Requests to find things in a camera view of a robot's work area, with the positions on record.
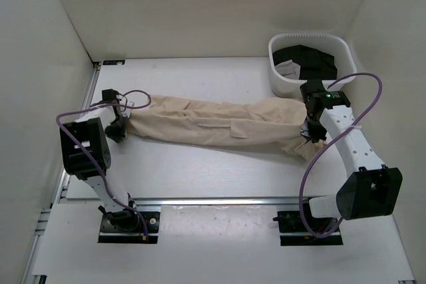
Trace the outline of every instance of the cable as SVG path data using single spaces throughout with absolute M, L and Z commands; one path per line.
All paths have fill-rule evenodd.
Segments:
M 146 97 L 148 98 L 148 102 L 146 104 L 143 104 L 142 106 L 127 106 L 129 109 L 142 109 L 142 108 L 146 108 L 147 106 L 149 106 L 151 104 L 151 95 L 149 95 L 148 93 L 146 93 L 145 91 L 142 91 L 142 90 L 131 90 L 131 91 L 128 91 L 125 94 L 123 94 L 123 96 L 126 96 L 126 95 L 128 95 L 129 93 L 132 93 L 132 92 L 140 92 L 140 93 L 145 94 Z M 83 153 L 87 156 L 87 158 L 89 158 L 89 160 L 92 162 L 93 166 L 98 171 L 99 176 L 102 178 L 102 181 L 104 182 L 104 185 L 105 185 L 105 191 L 108 194 L 108 196 L 111 198 L 111 200 L 114 201 L 119 206 L 121 206 L 122 208 L 134 212 L 138 216 L 138 219 L 140 221 L 142 221 L 142 224 L 143 224 L 143 227 L 144 227 L 144 236 L 148 236 L 148 226 L 146 225 L 145 219 L 143 218 L 142 214 L 136 208 L 132 208 L 132 207 L 118 201 L 116 198 L 114 198 L 114 194 L 112 194 L 112 192 L 109 188 L 109 185 L 108 185 L 108 182 L 107 182 L 107 177 L 105 176 L 105 174 L 102 171 L 102 168 L 99 166 L 98 162 L 95 160 L 95 158 L 93 158 L 93 156 L 90 154 L 90 152 L 73 136 L 73 134 L 71 132 L 69 132 L 69 130 L 67 130 L 67 128 L 65 128 L 65 126 L 61 123 L 61 118 L 63 118 L 64 116 L 74 116 L 76 114 L 86 113 L 86 112 L 96 110 L 98 108 L 106 108 L 108 106 L 121 107 L 121 106 L 124 106 L 124 105 L 119 104 L 119 103 L 106 103 L 106 104 L 101 104 L 101 105 L 98 105 L 98 106 L 90 107 L 90 108 L 85 109 L 85 110 L 65 112 L 65 113 L 62 113 L 62 114 L 60 114 L 56 117 L 56 123 L 59 126 L 59 128 L 81 149 L 81 151 L 83 151 Z
M 357 125 L 359 123 L 359 121 L 362 120 L 362 118 L 377 104 L 377 101 L 379 101 L 380 96 L 381 96 L 381 92 L 383 91 L 383 83 L 381 82 L 380 78 L 373 74 L 373 73 L 369 73 L 369 72 L 359 72 L 359 73 L 353 73 L 353 74 L 348 74 L 347 76 L 343 76 L 340 79 L 337 79 L 336 81 L 334 81 L 333 83 L 331 83 L 327 89 L 329 89 L 330 87 L 332 87 L 333 85 L 335 85 L 336 83 L 338 83 L 339 81 L 342 81 L 343 79 L 347 79 L 347 78 L 351 78 L 353 76 L 371 76 L 373 77 L 378 85 L 379 85 L 379 89 L 377 90 L 377 94 L 373 100 L 373 102 L 368 106 L 368 108 L 366 108 L 356 119 L 355 121 L 353 121 L 352 125 L 346 129 L 345 131 L 343 131 L 341 134 L 339 134 L 338 136 L 336 136 L 329 144 L 325 145 L 316 155 L 315 157 L 312 159 L 311 163 L 309 163 L 308 167 L 306 168 L 305 174 L 302 178 L 302 182 L 300 184 L 300 190 L 299 190 L 299 210 L 300 210 L 300 217 L 302 219 L 302 223 L 305 226 L 306 230 L 314 237 L 319 238 L 319 239 L 323 239 L 326 237 L 329 237 L 331 234 L 334 233 L 335 230 L 338 229 L 340 223 L 343 221 L 343 218 L 341 217 L 337 223 L 327 232 L 321 233 L 321 234 L 317 234 L 316 232 L 314 232 L 311 227 L 308 225 L 308 221 L 306 221 L 306 217 L 305 217 L 305 211 L 304 211 L 304 189 L 305 189 L 305 184 L 306 184 L 306 180 L 308 179 L 309 173 L 311 172 L 314 164 L 318 161 L 318 159 L 325 153 L 325 151 L 327 151 L 329 148 L 331 148 L 331 146 L 333 146 L 337 141 L 339 141 L 340 139 L 342 139 L 346 134 L 348 134 L 349 132 L 351 132 L 355 125 Z

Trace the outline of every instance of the white laundry basket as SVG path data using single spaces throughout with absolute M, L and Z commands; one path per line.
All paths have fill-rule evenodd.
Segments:
M 286 47 L 303 45 L 315 48 L 324 53 L 334 56 L 334 64 L 337 67 L 337 78 L 347 74 L 356 73 L 357 68 L 353 61 L 349 46 L 340 37 L 327 33 L 282 33 L 276 35 L 269 42 L 269 60 L 271 63 L 270 82 L 272 91 L 281 97 L 301 97 L 300 86 L 306 80 L 293 80 L 280 75 L 274 66 L 272 53 Z M 352 81 L 353 78 L 342 80 L 333 86 L 333 90 L 340 90 L 345 83 Z M 333 80 L 323 80 L 324 87 L 327 88 Z

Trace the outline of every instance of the beige pants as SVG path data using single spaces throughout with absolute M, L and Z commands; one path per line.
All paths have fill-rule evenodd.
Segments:
M 203 146 L 246 146 L 277 142 L 292 155 L 312 158 L 323 144 L 300 136 L 304 103 L 268 98 L 255 104 L 222 104 L 152 96 L 149 109 L 133 110 L 128 131 L 155 139 Z

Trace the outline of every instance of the black cloth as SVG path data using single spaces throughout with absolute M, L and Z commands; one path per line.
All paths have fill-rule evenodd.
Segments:
M 272 53 L 272 58 L 275 66 L 289 60 L 300 65 L 300 80 L 337 79 L 334 56 L 314 48 L 302 45 L 287 47 Z

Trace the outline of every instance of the white wall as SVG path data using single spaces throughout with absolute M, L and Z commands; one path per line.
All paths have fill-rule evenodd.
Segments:
M 0 283 L 18 283 L 61 156 L 55 116 L 81 106 L 91 62 L 59 0 L 0 0 Z
M 362 0 L 61 0 L 93 60 L 268 55 L 288 30 L 342 35 Z
M 384 81 L 362 125 L 379 155 L 403 173 L 395 218 L 414 274 L 426 282 L 426 0 L 365 0 L 345 37 L 359 71 Z M 352 82 L 358 112 L 376 88 L 374 80 Z

